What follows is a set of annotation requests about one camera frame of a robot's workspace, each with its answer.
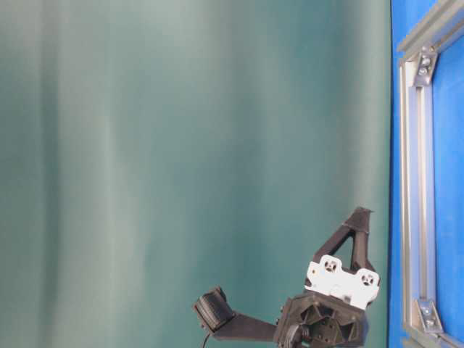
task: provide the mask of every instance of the screw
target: screw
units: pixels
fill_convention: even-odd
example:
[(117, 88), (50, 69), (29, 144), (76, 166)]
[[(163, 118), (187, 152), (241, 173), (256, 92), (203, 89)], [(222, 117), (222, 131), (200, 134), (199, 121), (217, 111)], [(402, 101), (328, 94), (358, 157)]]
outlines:
[(426, 67), (422, 67), (421, 69), (419, 69), (420, 76), (425, 76), (427, 75), (427, 73), (428, 73), (428, 69)]
[(421, 310), (422, 310), (422, 313), (425, 315), (430, 315), (431, 313), (430, 308), (427, 308), (427, 307), (422, 307)]
[(428, 67), (430, 65), (430, 58), (428, 58), (427, 56), (423, 56), (422, 57), (422, 62), (420, 63), (421, 65), (423, 65), (424, 67)]

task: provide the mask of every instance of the black robotic arm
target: black robotic arm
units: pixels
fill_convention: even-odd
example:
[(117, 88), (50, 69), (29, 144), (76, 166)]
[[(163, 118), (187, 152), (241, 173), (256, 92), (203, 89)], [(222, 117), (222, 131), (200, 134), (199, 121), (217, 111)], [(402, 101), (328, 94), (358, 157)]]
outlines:
[[(218, 286), (194, 303), (202, 328), (218, 340), (268, 341), (279, 348), (361, 347), (368, 332), (365, 308), (380, 284), (368, 260), (370, 213), (358, 207), (315, 253), (304, 292), (287, 299), (278, 325), (232, 310)], [(344, 268), (334, 254), (348, 238), (352, 260)]]

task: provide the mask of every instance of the teal fabric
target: teal fabric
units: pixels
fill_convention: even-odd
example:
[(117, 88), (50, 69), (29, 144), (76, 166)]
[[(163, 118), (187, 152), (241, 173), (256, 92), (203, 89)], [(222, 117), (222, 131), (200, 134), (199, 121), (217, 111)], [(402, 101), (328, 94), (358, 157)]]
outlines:
[(29, 0), (0, 19), (1, 347), (198, 347), (191, 304), (216, 284), (274, 321), (357, 205), (382, 277), (365, 346), (385, 347), (388, 1)]

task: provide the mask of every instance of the wire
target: wire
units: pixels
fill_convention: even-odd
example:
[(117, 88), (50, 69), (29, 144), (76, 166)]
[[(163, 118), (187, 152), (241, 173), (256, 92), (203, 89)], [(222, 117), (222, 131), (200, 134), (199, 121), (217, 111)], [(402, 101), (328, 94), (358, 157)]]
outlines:
[(204, 346), (206, 346), (206, 341), (208, 340), (209, 337), (210, 337), (210, 334), (207, 334), (206, 337), (204, 338), (202, 348), (204, 348)]

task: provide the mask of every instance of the black plastic part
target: black plastic part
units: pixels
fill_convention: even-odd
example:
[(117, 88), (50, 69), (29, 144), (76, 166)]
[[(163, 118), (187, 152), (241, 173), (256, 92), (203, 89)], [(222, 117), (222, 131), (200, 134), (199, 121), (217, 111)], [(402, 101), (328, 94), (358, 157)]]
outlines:
[(203, 326), (212, 332), (230, 321), (235, 313), (225, 300), (225, 295), (220, 287), (216, 287), (201, 296), (194, 304), (194, 310), (200, 318)]
[(335, 297), (308, 291), (287, 300), (274, 342), (282, 348), (296, 348), (302, 343), (311, 348), (359, 347), (364, 344), (367, 331), (363, 310)]
[(215, 339), (267, 342), (273, 340), (277, 326), (233, 311), (219, 286), (201, 296), (193, 308), (202, 327)]
[(338, 230), (314, 254), (312, 261), (320, 262), (324, 255), (334, 255), (348, 238), (353, 238), (351, 265), (344, 269), (356, 273), (360, 268), (376, 270), (368, 260), (369, 219), (372, 210), (358, 207), (352, 215), (341, 224)]

